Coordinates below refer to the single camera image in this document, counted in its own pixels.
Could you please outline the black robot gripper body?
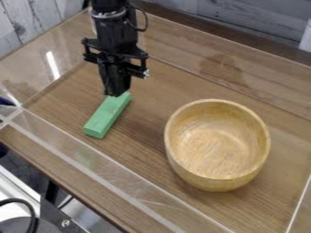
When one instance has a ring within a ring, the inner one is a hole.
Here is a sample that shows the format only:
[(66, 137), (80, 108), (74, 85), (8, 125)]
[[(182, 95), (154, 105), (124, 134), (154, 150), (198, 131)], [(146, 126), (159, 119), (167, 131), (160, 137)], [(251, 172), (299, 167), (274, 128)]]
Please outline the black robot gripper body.
[(122, 66), (131, 76), (146, 79), (148, 54), (138, 47), (139, 32), (144, 28), (138, 27), (136, 12), (119, 10), (100, 13), (91, 10), (90, 16), (96, 37), (82, 40), (84, 59), (98, 64), (100, 58), (108, 64)]

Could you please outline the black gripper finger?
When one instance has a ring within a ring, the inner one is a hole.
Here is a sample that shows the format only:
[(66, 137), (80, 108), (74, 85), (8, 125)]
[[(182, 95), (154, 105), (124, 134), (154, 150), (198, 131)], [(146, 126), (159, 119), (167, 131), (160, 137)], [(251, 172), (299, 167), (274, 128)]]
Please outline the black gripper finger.
[(131, 75), (123, 68), (120, 68), (116, 71), (115, 96), (122, 96), (128, 91), (130, 86), (131, 86)]
[(115, 72), (110, 65), (100, 64), (99, 72), (102, 76), (102, 82), (104, 85), (104, 94), (107, 96), (115, 96)]

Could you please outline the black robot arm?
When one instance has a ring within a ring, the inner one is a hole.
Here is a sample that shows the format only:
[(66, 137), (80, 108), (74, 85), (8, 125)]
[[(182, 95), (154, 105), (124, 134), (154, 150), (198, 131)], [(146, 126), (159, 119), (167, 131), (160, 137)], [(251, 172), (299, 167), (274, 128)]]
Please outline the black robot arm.
[(84, 60), (99, 67), (104, 94), (122, 96), (131, 78), (147, 78), (148, 53), (139, 46), (139, 33), (148, 28), (146, 12), (131, 0), (90, 0), (88, 13), (96, 37), (84, 38)]

